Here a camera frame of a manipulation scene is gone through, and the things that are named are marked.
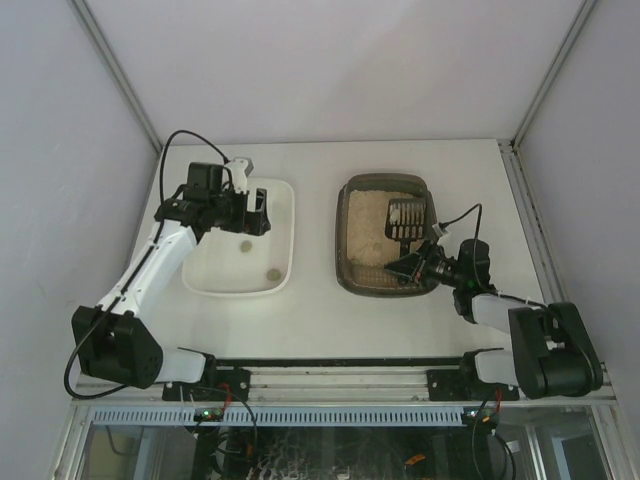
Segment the black slotted litter scoop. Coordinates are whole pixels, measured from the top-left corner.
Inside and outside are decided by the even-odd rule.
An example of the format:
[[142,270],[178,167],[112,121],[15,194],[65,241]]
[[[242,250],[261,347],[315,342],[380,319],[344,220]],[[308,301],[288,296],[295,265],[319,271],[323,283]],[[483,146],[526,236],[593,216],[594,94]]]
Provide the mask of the black slotted litter scoop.
[[[389,212],[393,208],[400,209],[400,219],[395,224],[389,221]],[[426,239],[425,198],[392,198],[388,202],[385,221],[385,236],[399,245],[399,257],[411,252],[411,245]]]

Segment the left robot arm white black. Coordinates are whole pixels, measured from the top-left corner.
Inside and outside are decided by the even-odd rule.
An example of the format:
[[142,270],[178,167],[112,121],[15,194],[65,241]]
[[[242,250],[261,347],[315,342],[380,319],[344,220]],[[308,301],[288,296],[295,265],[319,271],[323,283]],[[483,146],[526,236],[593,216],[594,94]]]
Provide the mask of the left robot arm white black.
[[247,158],[190,164],[186,182],[160,203],[145,247],[116,285],[96,306],[74,312],[70,365],[114,383],[116,391],[202,380],[206,354],[162,346],[151,332],[150,315],[205,234],[219,229],[262,236],[270,230],[267,192],[248,185],[252,169]]

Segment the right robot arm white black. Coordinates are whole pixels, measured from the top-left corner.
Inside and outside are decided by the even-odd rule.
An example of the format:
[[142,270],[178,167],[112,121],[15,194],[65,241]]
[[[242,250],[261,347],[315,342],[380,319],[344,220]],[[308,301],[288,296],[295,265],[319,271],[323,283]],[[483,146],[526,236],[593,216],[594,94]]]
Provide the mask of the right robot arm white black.
[[499,291],[491,283],[486,242],[467,239],[453,258],[425,241],[384,270],[412,284],[450,287],[460,317],[509,336],[507,349],[464,355],[461,369],[472,383],[515,387],[529,399],[583,397],[602,387],[603,368],[576,305],[541,304]]

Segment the dark brown litter box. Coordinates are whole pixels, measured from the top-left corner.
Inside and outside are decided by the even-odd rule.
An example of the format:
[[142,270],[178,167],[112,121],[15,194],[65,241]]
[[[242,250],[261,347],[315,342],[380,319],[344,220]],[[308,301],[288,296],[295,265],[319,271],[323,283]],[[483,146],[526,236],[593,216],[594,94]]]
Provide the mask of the dark brown litter box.
[[[415,175],[368,173],[352,177],[338,194],[335,222],[337,281],[348,292],[366,297],[391,298],[427,295],[439,283],[401,285],[384,266],[399,259],[399,245],[385,236],[388,202],[392,198],[425,198],[426,219],[437,220],[426,182]],[[374,243],[382,250],[375,251]]]

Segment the white plastic waste bin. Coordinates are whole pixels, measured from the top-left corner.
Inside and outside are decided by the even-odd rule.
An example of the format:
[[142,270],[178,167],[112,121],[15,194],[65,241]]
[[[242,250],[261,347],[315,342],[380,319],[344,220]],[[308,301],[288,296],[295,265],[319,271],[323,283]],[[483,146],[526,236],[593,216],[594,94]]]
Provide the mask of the white plastic waste bin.
[[[294,190],[283,180],[269,178],[251,179],[249,186],[267,190],[271,230],[263,236],[207,233],[182,266],[182,281],[190,291],[211,297],[262,296],[288,282],[294,251]],[[247,253],[240,250],[243,241],[252,243]],[[281,272],[278,281],[267,279],[270,269]]]

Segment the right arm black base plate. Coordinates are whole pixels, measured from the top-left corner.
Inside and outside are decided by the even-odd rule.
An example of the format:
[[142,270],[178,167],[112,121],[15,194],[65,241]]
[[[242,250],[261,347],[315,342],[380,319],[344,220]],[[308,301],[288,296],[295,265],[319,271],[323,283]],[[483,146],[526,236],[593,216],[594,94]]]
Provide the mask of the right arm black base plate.
[[466,352],[456,368],[429,369],[426,371],[430,401],[481,401],[495,399],[497,393],[502,399],[517,401],[520,399],[517,386],[504,383],[487,382],[479,376],[475,360],[480,353],[493,352],[494,349],[479,349]]

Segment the aluminium front mounting rail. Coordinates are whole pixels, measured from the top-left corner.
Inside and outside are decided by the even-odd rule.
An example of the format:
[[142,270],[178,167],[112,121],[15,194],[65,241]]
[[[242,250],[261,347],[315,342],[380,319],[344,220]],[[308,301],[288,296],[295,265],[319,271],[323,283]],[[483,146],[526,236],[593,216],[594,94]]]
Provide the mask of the aluminium front mounting rail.
[[[434,400],[428,382],[427,367],[241,367],[250,372],[248,400],[252,405],[417,405],[462,400]],[[76,389],[81,394],[97,394],[114,385],[85,375],[78,378]],[[161,386],[146,390],[127,388],[106,401],[159,401]],[[585,397],[551,397],[529,400],[521,394],[515,403],[531,405],[598,405],[616,404],[614,389],[605,373],[605,383]]]

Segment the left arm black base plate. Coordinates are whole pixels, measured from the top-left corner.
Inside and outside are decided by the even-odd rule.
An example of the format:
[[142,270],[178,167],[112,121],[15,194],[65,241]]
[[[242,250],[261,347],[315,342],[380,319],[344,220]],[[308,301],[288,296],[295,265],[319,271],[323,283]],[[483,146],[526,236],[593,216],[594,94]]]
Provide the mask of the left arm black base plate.
[[251,386],[251,371],[240,367],[223,366],[215,372],[205,373],[197,383],[174,382],[164,386],[162,400],[169,402],[222,402],[227,397],[247,401]]

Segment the aluminium left corner post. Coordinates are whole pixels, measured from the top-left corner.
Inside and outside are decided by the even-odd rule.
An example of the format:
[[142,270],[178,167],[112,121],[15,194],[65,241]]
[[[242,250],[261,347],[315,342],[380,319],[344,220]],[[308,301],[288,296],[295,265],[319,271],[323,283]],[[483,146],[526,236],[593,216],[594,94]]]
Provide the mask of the aluminium left corner post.
[[137,125],[142,130],[147,142],[154,153],[159,155],[163,146],[162,140],[152,125],[151,119],[139,95],[128,78],[125,69],[91,9],[89,2],[85,0],[69,0],[68,5],[79,21],[95,53],[106,69]]

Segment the aluminium corner post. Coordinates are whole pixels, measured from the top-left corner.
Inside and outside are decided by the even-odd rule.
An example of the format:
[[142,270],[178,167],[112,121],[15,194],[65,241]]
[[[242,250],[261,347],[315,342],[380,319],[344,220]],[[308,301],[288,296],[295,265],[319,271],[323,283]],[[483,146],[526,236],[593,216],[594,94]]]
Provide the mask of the aluminium corner post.
[[529,106],[524,113],[524,116],[518,124],[516,132],[511,140],[511,146],[514,149],[519,148],[523,143],[544,101],[560,77],[560,74],[580,40],[584,29],[588,25],[599,4],[599,0],[584,0],[580,3],[567,32],[561,40],[531,102],[529,103]]
[[125,69],[91,9],[89,2],[85,0],[69,0],[68,5],[79,21],[95,53],[106,69],[137,125],[142,130],[147,142],[154,153],[159,155],[163,146],[162,140],[152,125],[151,119],[139,95],[128,78]]

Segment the aluminium right corner post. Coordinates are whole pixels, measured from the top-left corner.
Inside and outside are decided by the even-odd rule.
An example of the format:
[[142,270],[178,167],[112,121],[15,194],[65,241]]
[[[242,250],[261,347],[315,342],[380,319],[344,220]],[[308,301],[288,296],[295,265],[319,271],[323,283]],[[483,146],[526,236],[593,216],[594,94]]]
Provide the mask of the aluminium right corner post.
[[511,146],[514,149],[519,148],[523,143],[544,101],[560,77],[560,74],[580,40],[584,29],[588,25],[599,4],[599,0],[584,0],[580,3],[567,32],[561,40],[531,102],[529,103],[529,106],[524,113],[524,116],[518,124],[516,132],[511,140]]

